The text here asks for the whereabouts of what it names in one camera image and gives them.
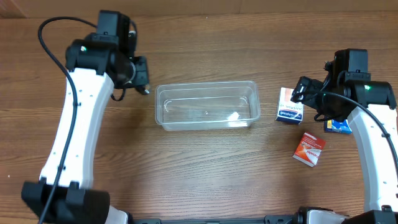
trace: black cable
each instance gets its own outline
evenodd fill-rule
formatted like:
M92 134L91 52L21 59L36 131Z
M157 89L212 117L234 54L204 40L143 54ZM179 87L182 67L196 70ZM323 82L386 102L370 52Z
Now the black cable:
M341 76L342 76L343 74L345 74L346 72L347 72L347 71L344 70L344 71L341 71L341 72L338 74L338 76L337 76L337 87L340 86L340 78L341 78Z
M116 98L114 97L113 94L111 95L111 98L112 98L112 100L114 100L114 101L122 101L125 94L126 94L126 89L124 88L124 89L123 89L123 92L122 92L122 95L119 97L119 99L116 99Z
M363 111L365 111L365 113L367 113L374 120L374 122L379 126L381 132L383 133L384 137L386 138L386 140L388 142L388 145L390 146L391 154L392 154L392 158L394 159L394 164L395 164L395 167L396 167L396 174L397 174L397 178L398 178L398 156L397 156L397 152L396 152L396 149L394 147L394 144L391 141L390 134L387 132L387 130L384 128L383 124L378 120L378 118L374 114L372 114L372 112L370 112L367 108L365 108L364 106L362 106L358 102L356 102L356 101L354 101L354 100L352 100L352 99L350 99L348 97L339 95L337 93L330 93L330 92L325 92L325 91L304 91L302 93L297 93L294 97L298 97L298 96L305 95L305 94L316 94L316 93L329 95L329 96L335 96L335 97L340 98L342 100L345 100L345 101L347 101L349 103L352 103L355 106L361 108Z
M69 81L69 84L70 84L70 87L71 87L71 89L72 89L72 95L73 95L73 113L72 113L72 121L71 121L71 123L70 123L70 128L69 128L68 137L67 137L67 140L65 141L65 146L64 146L64 148L63 148L63 152L62 152L60 164L59 164L59 166L58 166L58 171L57 171L57 174L56 174L56 176L55 176L54 183L53 183L53 186L52 186L52 188L51 188L49 197L47 198L47 202L46 202L46 204L45 204L45 206L44 206L44 209L43 209L43 211L42 211L42 214L41 214L41 216L40 216L39 224L42 224L42 223L44 222L45 216L46 216L46 214L47 214L47 212L48 212L48 210L49 210L49 208L50 208L50 204L51 204L52 199L53 199L53 197L54 197L55 189L57 188L58 183L59 183L59 180L60 180L60 178L61 178L61 173L62 173L62 170L63 170L63 166L64 166L64 163L65 163L65 159L66 159L66 157L67 157L67 152L68 152L70 140L71 140L72 134L73 134L73 129L75 128L76 116L77 116L77 107L78 107L76 87L75 87L75 84L74 84L72 78L70 77L70 75L69 75L67 69L66 69L66 68L61 64L61 62L54 56L54 54L51 53L51 51L49 50L49 48L48 48L48 47L46 46L46 44L44 43L43 37L42 37L43 28L44 28L47 24L49 24L50 22L59 21L59 20L79 21L79 22L83 22L83 23L85 23L85 24L88 24L88 25L90 25L90 26L92 26L92 27L96 27L96 25L94 25L94 24L92 24L92 23L90 23L90 22L88 22L88 21L85 21L85 20L83 20L83 19L79 19L79 18L76 18L76 17L62 16L62 17L54 17L54 18L51 18L51 19L47 19L46 21L44 21L44 22L40 25L39 30L38 30L38 32L37 32L37 37L39 38L40 44L42 45L43 49L44 49L45 52L50 56L50 58L58 65L58 67L61 69L61 71L62 71L62 72L65 74L65 76L67 77L67 79L68 79L68 81Z
M327 117L327 118L318 119L321 115L323 115L323 113L317 113L317 115L315 115L315 116L313 117L313 119L314 119L316 122L324 122L324 121L330 121L330 120L336 119L336 118L338 118L338 117L341 116L341 114L339 114L339 115L337 115L337 116L332 116L332 117Z

